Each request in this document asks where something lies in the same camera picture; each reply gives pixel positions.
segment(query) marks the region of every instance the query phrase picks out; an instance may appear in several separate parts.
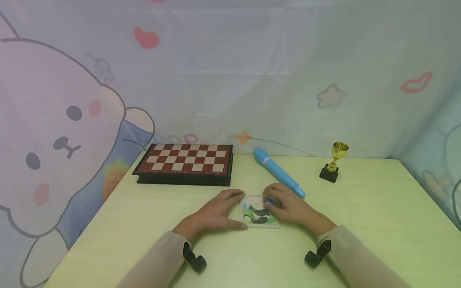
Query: trophy cup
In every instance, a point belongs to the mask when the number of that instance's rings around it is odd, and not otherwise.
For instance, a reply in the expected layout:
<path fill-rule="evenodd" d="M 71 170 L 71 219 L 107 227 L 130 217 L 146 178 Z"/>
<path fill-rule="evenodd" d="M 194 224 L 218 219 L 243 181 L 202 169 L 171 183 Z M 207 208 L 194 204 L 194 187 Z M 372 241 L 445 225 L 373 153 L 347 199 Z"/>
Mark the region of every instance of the trophy cup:
<path fill-rule="evenodd" d="M 349 150 L 349 146 L 347 146 L 344 142 L 335 142 L 333 147 L 331 148 L 331 154 L 333 155 L 333 161 L 331 163 L 325 164 L 325 167 L 322 168 L 322 172 L 320 172 L 320 178 L 328 180 L 332 183 L 336 182 L 336 178 L 338 178 L 338 170 L 339 168 L 336 166 L 336 161 L 338 159 L 344 157 Z"/>

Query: table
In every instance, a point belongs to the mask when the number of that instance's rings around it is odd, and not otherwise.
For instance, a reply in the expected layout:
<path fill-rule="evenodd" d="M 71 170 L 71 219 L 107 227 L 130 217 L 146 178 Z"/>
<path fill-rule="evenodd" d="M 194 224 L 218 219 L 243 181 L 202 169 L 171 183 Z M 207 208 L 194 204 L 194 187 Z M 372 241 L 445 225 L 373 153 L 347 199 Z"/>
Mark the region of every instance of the table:
<path fill-rule="evenodd" d="M 305 200 L 362 242 L 413 287 L 458 287 L 461 233 L 398 160 L 341 159 L 336 183 L 319 178 L 330 159 L 273 159 L 306 192 Z M 151 245 L 219 187 L 137 184 L 133 165 L 50 277 L 46 288 L 113 288 Z M 250 155 L 235 155 L 231 188 L 261 193 L 276 181 Z M 238 216 L 236 207 L 231 218 Z M 170 287 L 347 287 L 323 261 L 304 255 L 316 242 L 296 225 L 202 235 L 194 252 L 201 275 L 184 264 Z"/>

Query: picture card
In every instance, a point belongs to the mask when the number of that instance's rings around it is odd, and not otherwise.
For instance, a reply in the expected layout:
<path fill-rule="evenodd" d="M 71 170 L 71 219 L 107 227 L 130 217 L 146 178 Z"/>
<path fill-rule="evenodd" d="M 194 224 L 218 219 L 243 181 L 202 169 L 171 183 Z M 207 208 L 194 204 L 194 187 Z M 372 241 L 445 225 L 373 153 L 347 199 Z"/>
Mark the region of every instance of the picture card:
<path fill-rule="evenodd" d="M 280 228 L 278 219 L 267 208 L 264 208 L 262 196 L 247 195 L 240 201 L 242 222 L 248 227 Z"/>

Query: black trophy base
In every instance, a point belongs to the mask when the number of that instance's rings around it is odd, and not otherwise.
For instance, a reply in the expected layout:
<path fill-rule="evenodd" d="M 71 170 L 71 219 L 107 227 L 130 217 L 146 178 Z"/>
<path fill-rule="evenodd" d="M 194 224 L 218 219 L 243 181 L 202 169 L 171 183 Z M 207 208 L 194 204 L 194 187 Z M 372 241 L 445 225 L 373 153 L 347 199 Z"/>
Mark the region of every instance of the black trophy base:
<path fill-rule="evenodd" d="M 327 169 L 328 163 L 325 164 L 325 167 L 322 168 L 322 172 L 320 172 L 320 178 L 330 181 L 331 183 L 336 182 L 336 178 L 338 178 L 338 170 L 339 168 L 336 167 L 336 171 L 330 172 Z"/>

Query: wall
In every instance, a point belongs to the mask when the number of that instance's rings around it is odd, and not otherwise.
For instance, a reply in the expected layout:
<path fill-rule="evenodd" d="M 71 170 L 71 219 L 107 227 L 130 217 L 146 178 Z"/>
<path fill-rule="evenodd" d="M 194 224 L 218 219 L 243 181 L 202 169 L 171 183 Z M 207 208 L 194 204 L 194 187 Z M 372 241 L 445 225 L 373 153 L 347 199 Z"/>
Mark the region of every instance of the wall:
<path fill-rule="evenodd" d="M 461 229 L 461 85 L 423 129 L 401 161 Z"/>
<path fill-rule="evenodd" d="M 460 79 L 460 8 L 1 1 L 1 285 L 41 286 L 152 141 L 400 155 Z"/>

